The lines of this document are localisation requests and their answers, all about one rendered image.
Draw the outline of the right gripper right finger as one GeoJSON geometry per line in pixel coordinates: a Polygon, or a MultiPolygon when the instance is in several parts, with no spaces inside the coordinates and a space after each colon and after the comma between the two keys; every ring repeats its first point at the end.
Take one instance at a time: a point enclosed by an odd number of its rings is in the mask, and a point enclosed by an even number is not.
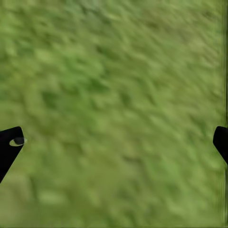
{"type": "Polygon", "coordinates": [[[218,126],[214,133],[213,143],[228,165],[228,128],[218,126]]]}

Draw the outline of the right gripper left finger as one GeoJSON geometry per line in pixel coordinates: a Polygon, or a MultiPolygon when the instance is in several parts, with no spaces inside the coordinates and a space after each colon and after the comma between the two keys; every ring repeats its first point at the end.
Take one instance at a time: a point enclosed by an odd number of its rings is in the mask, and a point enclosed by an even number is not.
{"type": "Polygon", "coordinates": [[[0,183],[27,141],[19,126],[0,132],[0,183]]]}

